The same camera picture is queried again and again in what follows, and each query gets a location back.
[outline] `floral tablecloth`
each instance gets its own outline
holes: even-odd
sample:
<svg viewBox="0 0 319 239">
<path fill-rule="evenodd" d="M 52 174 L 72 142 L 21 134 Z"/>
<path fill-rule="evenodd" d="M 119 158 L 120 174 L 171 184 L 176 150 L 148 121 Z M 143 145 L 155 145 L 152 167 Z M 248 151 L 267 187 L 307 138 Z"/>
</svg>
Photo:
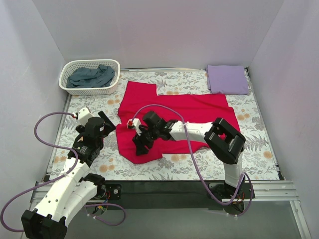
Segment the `floral tablecloth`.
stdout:
<svg viewBox="0 0 319 239">
<path fill-rule="evenodd" d="M 123 72 L 120 75 L 116 92 L 104 96 L 72 96 L 69 112 L 76 112 L 83 106 L 89 106 L 94 115 L 103 110 L 115 124 L 120 123 L 118 107 L 124 96 L 128 81 L 157 84 L 158 95 L 208 94 L 206 72 Z M 250 93 L 247 96 L 227 95 L 230 107 L 234 108 L 241 132 L 246 137 L 246 150 L 243 152 L 243 169 L 255 180 L 277 180 L 270 142 L 249 82 Z M 77 121 L 67 117 L 59 145 L 70 147 L 77 136 Z M 66 150 L 57 150 L 50 178 L 55 178 L 67 160 Z M 223 180 L 223 164 L 212 151 L 202 148 L 195 153 L 202 176 L 206 180 Z M 100 156 L 90 167 L 93 173 L 101 174 L 107 180 L 198 180 L 195 168 L 188 154 L 164 154 L 162 159 L 146 164 L 134 165 L 122 157 L 117 148 L 115 132 L 104 139 L 104 148 Z"/>
</svg>

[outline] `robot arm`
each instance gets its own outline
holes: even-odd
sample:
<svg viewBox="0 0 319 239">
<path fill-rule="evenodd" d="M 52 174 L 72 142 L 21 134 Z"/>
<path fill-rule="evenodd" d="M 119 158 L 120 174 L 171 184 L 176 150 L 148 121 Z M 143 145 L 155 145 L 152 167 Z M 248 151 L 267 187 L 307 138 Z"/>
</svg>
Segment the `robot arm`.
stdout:
<svg viewBox="0 0 319 239">
<path fill-rule="evenodd" d="M 97 195 L 104 195 L 105 179 L 102 176 L 89 173 L 83 178 L 93 160 L 100 154 L 103 138 L 115 129 L 102 111 L 98 115 L 100 117 L 94 117 L 87 107 L 74 114 L 81 123 L 76 127 L 79 135 L 72 146 L 78 154 L 78 162 L 66 175 L 76 160 L 70 151 L 60 173 L 65 177 L 54 182 L 32 211 L 26 210 L 23 213 L 21 220 L 28 238 L 63 239 L 70 221 L 87 201 Z"/>
<path fill-rule="evenodd" d="M 146 113 L 143 121 L 147 126 L 142 125 L 139 119 L 128 121 L 128 128 L 136 130 L 133 142 L 137 155 L 147 154 L 157 138 L 187 140 L 181 121 L 166 122 L 153 111 Z M 216 157 L 223 162 L 225 183 L 236 188 L 242 173 L 241 152 L 244 150 L 245 137 L 222 118 L 208 123 L 186 123 L 186 127 L 191 141 L 207 143 Z"/>
</svg>

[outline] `purple cloth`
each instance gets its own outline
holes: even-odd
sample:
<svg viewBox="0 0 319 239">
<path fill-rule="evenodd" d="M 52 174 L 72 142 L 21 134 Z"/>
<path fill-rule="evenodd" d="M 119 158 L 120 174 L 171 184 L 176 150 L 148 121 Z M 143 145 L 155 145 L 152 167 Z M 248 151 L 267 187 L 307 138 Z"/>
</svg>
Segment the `purple cloth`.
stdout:
<svg viewBox="0 0 319 239">
<path fill-rule="evenodd" d="M 248 82 L 243 66 L 207 66 L 207 85 L 213 94 L 247 95 Z"/>
</svg>

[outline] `white backdrop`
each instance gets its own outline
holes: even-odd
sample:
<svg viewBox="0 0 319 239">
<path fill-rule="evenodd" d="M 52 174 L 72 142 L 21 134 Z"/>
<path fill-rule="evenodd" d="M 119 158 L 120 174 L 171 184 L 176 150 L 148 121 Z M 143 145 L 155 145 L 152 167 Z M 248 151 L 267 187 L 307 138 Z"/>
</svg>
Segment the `white backdrop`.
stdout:
<svg viewBox="0 0 319 239">
<path fill-rule="evenodd" d="M 33 0 L 66 61 L 249 66 L 283 0 Z"/>
<path fill-rule="evenodd" d="M 293 180 L 319 238 L 319 0 L 285 0 L 251 64 L 251 80 L 280 169 Z"/>
<path fill-rule="evenodd" d="M 0 0 L 0 209 L 45 175 L 52 148 L 39 143 L 33 128 L 44 114 L 63 109 L 65 93 L 58 76 L 65 64 L 32 0 Z M 54 142 L 59 117 L 43 122 L 39 134 Z M 22 229 L 30 206 L 28 193 L 8 207 L 4 219 Z M 17 239 L 0 225 L 1 239 Z"/>
</svg>

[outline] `dark gray clothing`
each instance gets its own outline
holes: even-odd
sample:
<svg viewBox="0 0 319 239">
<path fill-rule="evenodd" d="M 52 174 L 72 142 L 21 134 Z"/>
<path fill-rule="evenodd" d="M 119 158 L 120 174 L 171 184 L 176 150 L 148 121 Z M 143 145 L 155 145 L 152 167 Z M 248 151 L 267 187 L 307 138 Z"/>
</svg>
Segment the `dark gray clothing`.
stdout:
<svg viewBox="0 0 319 239">
<path fill-rule="evenodd" d="M 110 86 L 114 70 L 110 66 L 99 65 L 97 69 L 81 67 L 68 78 L 66 88 L 99 88 Z"/>
</svg>

